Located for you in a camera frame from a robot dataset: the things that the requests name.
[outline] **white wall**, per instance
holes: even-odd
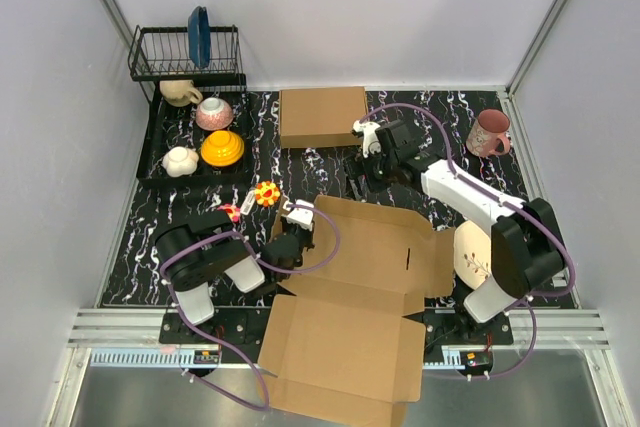
[[[0,0],[0,425],[40,425],[134,175],[144,97],[99,0]]]
[[[132,25],[235,23],[249,83],[505,84],[552,0],[118,0]]]
[[[640,419],[639,25],[640,0],[571,0],[516,99]]]

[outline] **mug handle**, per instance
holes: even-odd
[[[509,151],[511,150],[511,142],[509,142],[509,138],[507,137],[507,134],[506,133],[500,134],[496,139],[502,142],[502,151],[498,152],[496,149],[493,149],[491,152],[489,152],[489,155],[508,154]]]
[[[195,87],[189,87],[187,89],[187,95],[189,97],[189,100],[194,104],[199,104],[200,102],[202,102],[202,93]]]

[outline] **gray floor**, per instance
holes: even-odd
[[[497,354],[496,371],[517,359]],[[214,372],[210,379],[258,401],[248,370]],[[74,427],[330,426],[279,411],[243,409],[165,369],[89,368]],[[490,382],[429,378],[412,404],[405,427],[591,427],[605,425],[586,363],[579,352],[535,352],[513,376]]]

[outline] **pink bowl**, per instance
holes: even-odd
[[[233,121],[233,111],[228,103],[217,97],[204,99],[196,111],[196,124],[203,130],[222,130]]]

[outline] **cardboard box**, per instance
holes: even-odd
[[[280,91],[280,142],[284,149],[358,145],[351,130],[367,113],[364,87]]]
[[[400,426],[420,398],[425,326],[403,318],[451,294],[454,229],[417,212],[319,196],[341,247],[326,267],[293,275],[277,295],[258,359],[274,408],[347,425]],[[333,231],[315,224],[304,267],[326,258]]]

